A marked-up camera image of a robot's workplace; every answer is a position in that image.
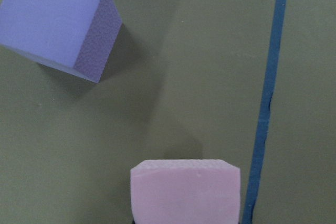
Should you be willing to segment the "purple foam block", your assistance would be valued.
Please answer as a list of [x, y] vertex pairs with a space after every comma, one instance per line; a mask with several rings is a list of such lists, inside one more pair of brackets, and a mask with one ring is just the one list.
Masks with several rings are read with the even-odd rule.
[[99, 82], [122, 19], [113, 0], [3, 0], [1, 45]]

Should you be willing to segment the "pink foam block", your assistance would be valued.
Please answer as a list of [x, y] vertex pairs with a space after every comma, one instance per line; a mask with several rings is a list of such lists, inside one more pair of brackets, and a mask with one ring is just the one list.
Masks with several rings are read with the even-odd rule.
[[135, 223], [239, 223], [240, 169], [220, 159], [142, 161], [130, 192]]

